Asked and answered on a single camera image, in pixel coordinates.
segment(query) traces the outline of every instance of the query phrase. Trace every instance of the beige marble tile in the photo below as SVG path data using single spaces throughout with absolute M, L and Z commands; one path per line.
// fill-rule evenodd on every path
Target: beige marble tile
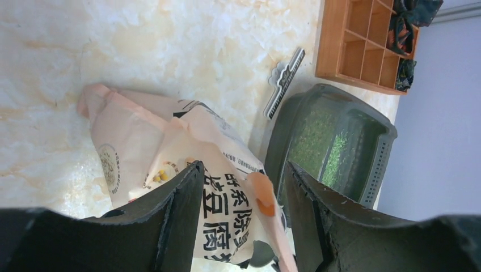
M 86 84 L 201 100 L 263 159 L 274 123 L 262 111 L 276 63 L 306 50 L 288 96 L 326 82 L 313 76 L 321 0 L 0 4 L 1 207 L 46 206 L 77 218 L 111 208 L 87 121 L 75 112 Z M 394 121 L 398 97 L 333 84 Z M 202 271 L 221 265 L 194 261 Z

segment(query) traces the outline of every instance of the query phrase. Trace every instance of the printed bag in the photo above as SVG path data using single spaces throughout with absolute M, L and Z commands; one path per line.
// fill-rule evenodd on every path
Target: printed bag
M 194 257 L 241 264 L 261 240 L 290 264 L 283 271 L 297 271 L 277 201 L 269 202 L 276 213 L 262 214 L 259 199 L 265 197 L 246 180 L 263 170 L 262 163 L 204 104 L 96 84 L 83 90 L 77 109 L 90 120 L 114 208 L 201 160 L 206 171 Z

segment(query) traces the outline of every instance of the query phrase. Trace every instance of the wooden shelf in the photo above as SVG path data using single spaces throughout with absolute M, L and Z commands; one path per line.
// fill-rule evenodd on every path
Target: wooden shelf
M 326 0 L 316 77 L 390 95 L 406 95 L 395 87 L 401 58 L 414 58 L 386 48 L 394 0 Z

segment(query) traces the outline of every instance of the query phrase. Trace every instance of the gray wall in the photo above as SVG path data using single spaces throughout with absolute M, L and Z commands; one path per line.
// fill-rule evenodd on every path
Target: gray wall
M 481 214 L 481 17 L 420 30 L 379 211 L 422 220 Z

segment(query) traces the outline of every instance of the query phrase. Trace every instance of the patterned cloth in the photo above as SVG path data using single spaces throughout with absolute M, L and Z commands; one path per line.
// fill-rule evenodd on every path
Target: patterned cloth
M 412 53 L 414 32 L 406 18 L 406 13 L 391 17 L 386 47 L 392 51 L 409 56 Z
M 395 0 L 393 9 L 398 14 L 407 12 L 410 23 L 427 27 L 436 16 L 443 0 Z
M 398 77 L 396 78 L 396 90 L 406 92 L 411 88 L 414 80 L 414 67 L 416 61 L 402 58 L 399 62 Z

